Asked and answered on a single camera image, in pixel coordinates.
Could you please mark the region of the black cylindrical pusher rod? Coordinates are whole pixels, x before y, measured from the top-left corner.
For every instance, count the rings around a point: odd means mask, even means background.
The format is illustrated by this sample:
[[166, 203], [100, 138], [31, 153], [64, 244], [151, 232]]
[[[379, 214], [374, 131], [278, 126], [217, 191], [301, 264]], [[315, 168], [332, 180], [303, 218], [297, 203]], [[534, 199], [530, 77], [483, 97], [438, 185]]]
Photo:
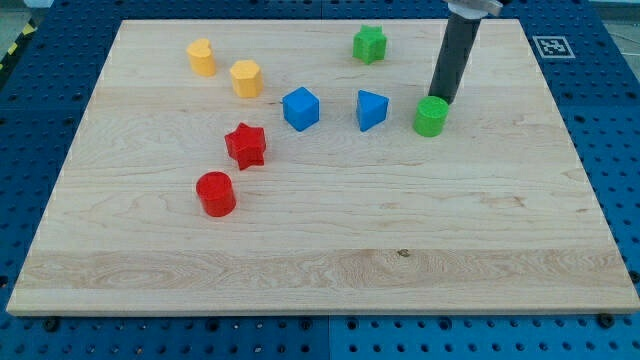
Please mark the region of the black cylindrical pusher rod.
[[439, 97], [447, 104], [454, 102], [480, 24], [480, 19], [467, 19], [456, 13], [449, 16], [431, 80], [429, 96]]

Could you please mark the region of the silver rod mount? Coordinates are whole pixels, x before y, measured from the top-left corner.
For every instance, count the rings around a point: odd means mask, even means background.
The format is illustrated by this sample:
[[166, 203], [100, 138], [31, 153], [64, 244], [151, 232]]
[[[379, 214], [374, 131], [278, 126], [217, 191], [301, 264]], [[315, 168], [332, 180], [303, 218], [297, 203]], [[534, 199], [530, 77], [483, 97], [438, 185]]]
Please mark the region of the silver rod mount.
[[499, 16], [503, 4], [498, 0], [445, 0], [451, 12], [466, 19], [482, 19], [487, 15]]

